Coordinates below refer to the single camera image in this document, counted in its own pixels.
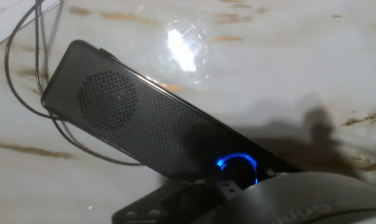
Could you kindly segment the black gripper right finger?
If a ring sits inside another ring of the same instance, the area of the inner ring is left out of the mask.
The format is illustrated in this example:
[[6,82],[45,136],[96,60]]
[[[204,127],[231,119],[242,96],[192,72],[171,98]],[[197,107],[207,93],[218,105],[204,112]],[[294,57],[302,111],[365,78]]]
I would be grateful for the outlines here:
[[283,176],[283,175],[288,175],[287,172],[275,172],[275,171],[272,170],[272,169],[267,169],[266,174],[267,174],[269,177],[279,177],[279,176]]

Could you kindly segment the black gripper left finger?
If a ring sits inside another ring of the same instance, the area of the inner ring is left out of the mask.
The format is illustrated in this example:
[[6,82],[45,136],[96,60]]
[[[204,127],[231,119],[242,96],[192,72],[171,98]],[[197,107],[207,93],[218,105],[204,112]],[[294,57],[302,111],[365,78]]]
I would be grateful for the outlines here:
[[115,212],[112,224],[211,224],[241,192],[231,180],[173,180]]

